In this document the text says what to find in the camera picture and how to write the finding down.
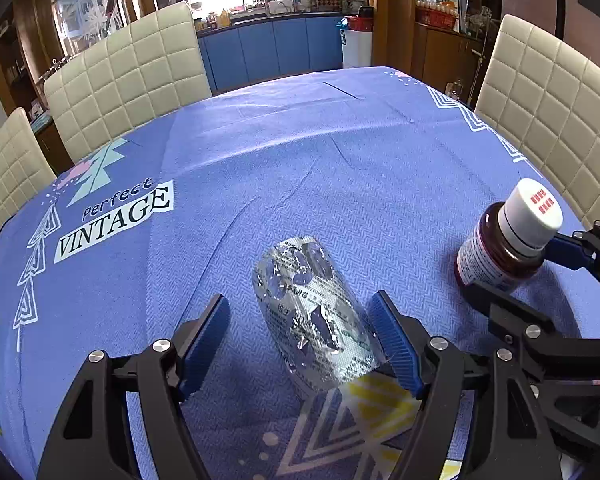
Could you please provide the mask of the brown medicine bottle white cap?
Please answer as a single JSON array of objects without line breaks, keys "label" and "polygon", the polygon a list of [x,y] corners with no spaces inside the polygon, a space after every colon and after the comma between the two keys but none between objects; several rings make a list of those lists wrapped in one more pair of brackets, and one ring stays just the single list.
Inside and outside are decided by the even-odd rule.
[{"label": "brown medicine bottle white cap", "polygon": [[518,181],[504,200],[491,204],[456,254],[455,277],[512,292],[539,271],[548,242],[564,216],[548,187],[531,178]]}]

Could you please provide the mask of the cream chair near left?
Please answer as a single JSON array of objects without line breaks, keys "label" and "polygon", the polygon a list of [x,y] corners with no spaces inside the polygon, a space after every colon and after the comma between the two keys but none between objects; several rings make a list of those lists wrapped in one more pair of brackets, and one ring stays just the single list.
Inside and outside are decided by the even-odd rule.
[{"label": "cream chair near left", "polygon": [[0,129],[0,229],[55,179],[26,112],[16,108]]}]

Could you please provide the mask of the cream chair far left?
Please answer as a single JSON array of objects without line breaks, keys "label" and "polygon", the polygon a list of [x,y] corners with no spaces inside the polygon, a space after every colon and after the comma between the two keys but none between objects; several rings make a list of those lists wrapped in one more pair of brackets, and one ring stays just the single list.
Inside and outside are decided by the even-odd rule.
[{"label": "cream chair far left", "polygon": [[44,93],[73,162],[210,98],[192,10],[172,4],[117,30],[49,76]]}]

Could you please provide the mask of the cream chair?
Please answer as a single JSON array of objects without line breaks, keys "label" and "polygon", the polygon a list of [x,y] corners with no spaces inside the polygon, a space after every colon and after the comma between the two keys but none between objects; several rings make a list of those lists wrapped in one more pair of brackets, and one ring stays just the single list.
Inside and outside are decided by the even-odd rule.
[{"label": "cream chair", "polygon": [[600,68],[515,15],[501,21],[475,107],[585,226],[600,221]]},{"label": "cream chair", "polygon": [[26,112],[16,108],[0,129],[0,229],[55,179]]},{"label": "cream chair", "polygon": [[210,98],[192,10],[172,4],[117,30],[49,76],[44,93],[73,162]]}]

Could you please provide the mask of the silver pill blister pack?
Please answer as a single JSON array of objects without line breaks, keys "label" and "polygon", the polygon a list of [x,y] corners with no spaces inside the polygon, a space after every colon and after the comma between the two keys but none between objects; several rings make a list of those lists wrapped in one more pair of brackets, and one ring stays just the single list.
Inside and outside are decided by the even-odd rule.
[{"label": "silver pill blister pack", "polygon": [[368,315],[323,245],[291,237],[252,271],[266,326],[303,399],[353,382],[386,362]]}]

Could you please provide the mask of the white water dispenser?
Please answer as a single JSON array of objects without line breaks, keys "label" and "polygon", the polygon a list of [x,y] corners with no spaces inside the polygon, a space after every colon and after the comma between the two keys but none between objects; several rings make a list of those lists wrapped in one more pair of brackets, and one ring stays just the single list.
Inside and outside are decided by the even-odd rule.
[{"label": "white water dispenser", "polygon": [[346,16],[337,25],[340,33],[342,66],[367,67],[372,64],[373,19]]}]

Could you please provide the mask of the blue kitchen cabinet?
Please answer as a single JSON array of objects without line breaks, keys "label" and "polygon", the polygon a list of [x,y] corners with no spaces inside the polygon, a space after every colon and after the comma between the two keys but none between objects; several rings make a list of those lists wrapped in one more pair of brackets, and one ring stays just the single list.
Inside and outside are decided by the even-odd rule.
[{"label": "blue kitchen cabinet", "polygon": [[337,13],[269,16],[198,32],[214,94],[342,66]]}]

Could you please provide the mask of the cream chair right side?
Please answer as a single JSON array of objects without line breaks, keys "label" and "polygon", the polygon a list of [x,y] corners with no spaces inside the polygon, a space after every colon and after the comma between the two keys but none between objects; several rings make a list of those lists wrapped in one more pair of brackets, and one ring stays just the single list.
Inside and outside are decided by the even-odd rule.
[{"label": "cream chair right side", "polygon": [[600,221],[600,68],[515,15],[501,21],[475,107],[585,226]]}]

